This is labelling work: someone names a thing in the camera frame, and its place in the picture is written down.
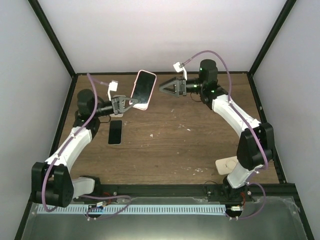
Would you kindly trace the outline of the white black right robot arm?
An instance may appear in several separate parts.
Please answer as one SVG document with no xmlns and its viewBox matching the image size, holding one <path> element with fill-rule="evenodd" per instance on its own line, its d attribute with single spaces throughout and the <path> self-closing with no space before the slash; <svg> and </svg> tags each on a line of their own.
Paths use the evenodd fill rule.
<svg viewBox="0 0 320 240">
<path fill-rule="evenodd" d="M 181 77 L 173 77 L 160 84 L 162 93 L 179 97 L 198 94 L 207 107 L 220 115 L 237 133 L 239 143 L 236 151 L 237 163 L 233 170 L 223 179 L 221 195 L 229 202 L 240 196 L 240 191 L 254 174 L 267 169 L 269 161 L 274 158 L 274 129 L 269 123 L 261 123 L 248 115 L 231 98 L 218 83 L 217 64 L 212 59 L 200 62 L 196 78 L 188 78 L 185 65 L 177 62 L 174 65 Z"/>
</svg>

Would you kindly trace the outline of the white phone case with ring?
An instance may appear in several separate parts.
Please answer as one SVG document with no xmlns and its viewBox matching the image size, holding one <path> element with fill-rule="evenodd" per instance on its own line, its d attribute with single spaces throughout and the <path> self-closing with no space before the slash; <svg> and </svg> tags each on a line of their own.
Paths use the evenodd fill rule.
<svg viewBox="0 0 320 240">
<path fill-rule="evenodd" d="M 114 113 L 114 114 L 111 114 L 110 117 L 112 117 L 112 118 L 122 118 L 123 115 L 124 115 L 123 113 L 119 113 L 119 114 L 115 114 Z"/>
</svg>

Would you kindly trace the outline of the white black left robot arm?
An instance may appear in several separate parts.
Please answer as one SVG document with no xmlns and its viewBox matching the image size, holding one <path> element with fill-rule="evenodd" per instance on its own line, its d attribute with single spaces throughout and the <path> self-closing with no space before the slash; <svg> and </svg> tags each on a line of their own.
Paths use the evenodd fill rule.
<svg viewBox="0 0 320 240">
<path fill-rule="evenodd" d="M 115 96 L 100 102 L 95 90 L 83 89 L 77 94 L 77 111 L 70 134 L 63 144 L 44 162 L 36 162 L 31 168 L 31 200 L 49 206 L 67 207 L 77 197 L 85 195 L 97 202 L 102 189 L 95 177 L 81 176 L 72 179 L 70 172 L 84 148 L 94 139 L 100 117 L 119 115 L 138 104 L 138 99 Z"/>
</svg>

